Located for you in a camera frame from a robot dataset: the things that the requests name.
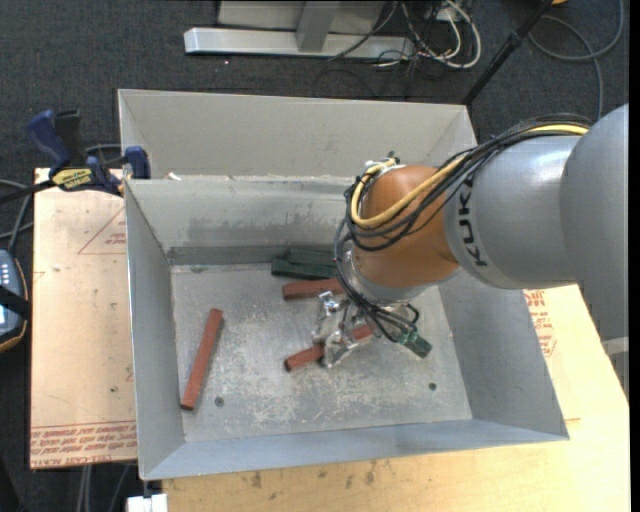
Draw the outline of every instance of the red wooden block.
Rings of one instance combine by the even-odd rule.
[[[212,309],[209,312],[209,318],[207,319],[207,325],[202,335],[202,341],[198,347],[198,353],[193,361],[191,367],[191,374],[189,375],[189,382],[184,390],[184,395],[180,401],[180,407],[187,411],[192,411],[198,396],[200,395],[200,389],[204,382],[205,374],[207,373],[207,367],[209,366],[209,358],[213,352],[213,347],[218,337],[218,330],[222,323],[222,311],[219,309]]]
[[[334,277],[332,279],[320,279],[317,281],[294,281],[282,287],[284,300],[308,299],[316,297],[323,292],[344,293],[342,286]]]
[[[319,361],[324,356],[324,345],[313,345],[311,348],[293,354],[284,361],[284,367],[288,372],[301,368],[314,361]]]

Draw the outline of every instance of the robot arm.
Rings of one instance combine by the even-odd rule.
[[[590,128],[519,125],[437,169],[371,162],[336,236],[349,300],[397,315],[462,267],[500,288],[577,282],[601,337],[628,336],[627,148],[628,105]]]

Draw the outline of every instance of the cardboard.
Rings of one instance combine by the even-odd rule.
[[[32,469],[136,458],[125,247],[122,198],[35,196]]]

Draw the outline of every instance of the metal bar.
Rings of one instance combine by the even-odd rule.
[[[340,2],[305,2],[296,29],[301,52],[320,52],[329,34]]]
[[[502,45],[502,48],[498,50],[498,53],[495,55],[495,57],[493,57],[493,60],[491,61],[491,64],[489,64],[489,67],[484,71],[484,73],[482,73],[482,76],[467,93],[464,100],[462,100],[463,105],[469,106],[471,105],[471,103],[473,103],[473,100],[475,100],[482,89],[484,89],[484,86],[487,85],[489,80],[491,80],[493,75],[496,74],[496,72],[509,58],[513,51],[518,46],[520,46],[522,40],[527,36],[529,31],[538,22],[538,20],[547,11],[547,9],[551,7],[552,2],[553,0],[543,0],[534,15],[531,16],[531,18],[529,18],[518,30],[509,34],[509,38]]]
[[[328,34],[324,48],[301,52],[295,32],[242,30],[226,28],[192,28],[184,33],[188,54],[292,55],[299,57],[333,57],[362,39],[361,35]],[[372,36],[349,58],[395,60],[399,53],[410,54],[413,44],[405,37]]]

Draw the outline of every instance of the blue clamp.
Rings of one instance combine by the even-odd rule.
[[[31,141],[53,159],[49,180],[67,192],[95,190],[121,196],[122,180],[111,174],[96,157],[87,156],[84,148],[79,147],[79,113],[64,113],[60,116],[54,116],[53,111],[45,110],[27,125]],[[62,133],[56,130],[58,121],[61,121],[59,131]],[[121,162],[128,164],[126,178],[151,178],[149,159],[140,146],[128,147]]]

